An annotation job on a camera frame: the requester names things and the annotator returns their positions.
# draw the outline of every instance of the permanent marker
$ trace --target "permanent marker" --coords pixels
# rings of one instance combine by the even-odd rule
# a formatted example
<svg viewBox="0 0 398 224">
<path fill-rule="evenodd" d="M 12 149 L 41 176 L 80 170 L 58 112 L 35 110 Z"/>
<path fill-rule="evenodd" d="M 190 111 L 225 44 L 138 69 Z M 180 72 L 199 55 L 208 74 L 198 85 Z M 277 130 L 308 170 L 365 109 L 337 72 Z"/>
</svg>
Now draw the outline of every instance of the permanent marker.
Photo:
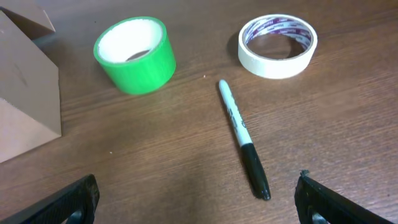
<svg viewBox="0 0 398 224">
<path fill-rule="evenodd" d="M 248 173 L 249 180 L 253 189 L 253 194 L 257 198 L 264 200 L 271 199 L 268 181 L 264 168 L 262 168 L 259 156 L 257 155 L 254 144 L 251 141 L 246 125 L 239 113 L 238 106 L 232 96 L 231 90 L 225 80 L 220 80 L 219 88 L 223 97 L 229 118 L 235 130 L 236 138 L 242 150 L 243 164 Z"/>
</svg>

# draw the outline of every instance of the wood grain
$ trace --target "wood grain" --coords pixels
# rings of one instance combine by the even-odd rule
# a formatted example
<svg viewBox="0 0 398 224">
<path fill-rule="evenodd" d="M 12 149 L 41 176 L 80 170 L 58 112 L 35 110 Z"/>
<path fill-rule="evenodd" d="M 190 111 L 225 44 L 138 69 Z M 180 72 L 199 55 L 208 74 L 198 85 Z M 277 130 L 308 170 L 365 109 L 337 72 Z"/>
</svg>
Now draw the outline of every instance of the wood grain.
<svg viewBox="0 0 398 224">
<path fill-rule="evenodd" d="M 63 137 L 0 164 L 0 219 L 88 173 L 95 223 L 298 223 L 301 169 L 398 222 L 398 2 L 38 0 L 57 32 L 36 44 L 60 69 Z M 319 36 L 308 68 L 267 80 L 239 63 L 236 33 L 284 13 Z M 167 26 L 177 71 L 159 91 L 119 92 L 93 57 L 128 17 Z M 216 84 L 246 120 L 272 192 L 252 196 Z"/>
</svg>

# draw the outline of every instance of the cardboard box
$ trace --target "cardboard box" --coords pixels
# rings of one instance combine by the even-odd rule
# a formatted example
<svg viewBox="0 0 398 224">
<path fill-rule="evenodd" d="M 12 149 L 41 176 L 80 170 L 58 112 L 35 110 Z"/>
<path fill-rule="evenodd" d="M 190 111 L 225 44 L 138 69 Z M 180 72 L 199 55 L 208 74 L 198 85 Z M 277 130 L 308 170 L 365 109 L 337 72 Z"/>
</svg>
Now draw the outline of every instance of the cardboard box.
<svg viewBox="0 0 398 224">
<path fill-rule="evenodd" d="M 0 0 L 0 162 L 61 136 L 58 68 L 31 41 L 55 32 L 31 0 Z"/>
</svg>

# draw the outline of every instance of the green tape roll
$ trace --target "green tape roll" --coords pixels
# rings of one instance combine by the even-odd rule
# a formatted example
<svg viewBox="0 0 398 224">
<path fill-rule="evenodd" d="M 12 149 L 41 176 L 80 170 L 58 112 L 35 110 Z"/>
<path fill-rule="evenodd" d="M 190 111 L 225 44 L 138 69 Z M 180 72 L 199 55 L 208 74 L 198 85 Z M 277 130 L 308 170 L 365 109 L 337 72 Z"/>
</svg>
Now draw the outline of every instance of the green tape roll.
<svg viewBox="0 0 398 224">
<path fill-rule="evenodd" d="M 157 90 L 176 67 L 166 26 L 153 17 L 133 17 L 111 26 L 95 42 L 94 56 L 114 84 L 132 95 Z"/>
</svg>

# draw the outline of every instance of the masking tape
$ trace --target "masking tape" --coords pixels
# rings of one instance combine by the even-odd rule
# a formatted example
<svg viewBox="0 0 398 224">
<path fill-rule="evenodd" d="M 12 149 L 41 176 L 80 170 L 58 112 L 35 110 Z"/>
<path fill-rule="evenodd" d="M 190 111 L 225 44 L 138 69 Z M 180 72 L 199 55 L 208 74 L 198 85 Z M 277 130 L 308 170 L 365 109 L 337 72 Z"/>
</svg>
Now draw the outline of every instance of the masking tape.
<svg viewBox="0 0 398 224">
<path fill-rule="evenodd" d="M 123 92 L 145 94 L 164 85 L 176 67 L 163 22 L 133 17 L 111 26 L 94 46 L 94 56 Z"/>
<path fill-rule="evenodd" d="M 304 52 L 286 59 L 262 57 L 251 51 L 247 44 L 266 34 L 282 34 L 295 39 Z M 318 37 L 310 24 L 294 16 L 272 14 L 248 22 L 239 33 L 238 56 L 244 68 L 264 78 L 289 78 L 302 72 L 310 63 L 318 44 Z"/>
</svg>

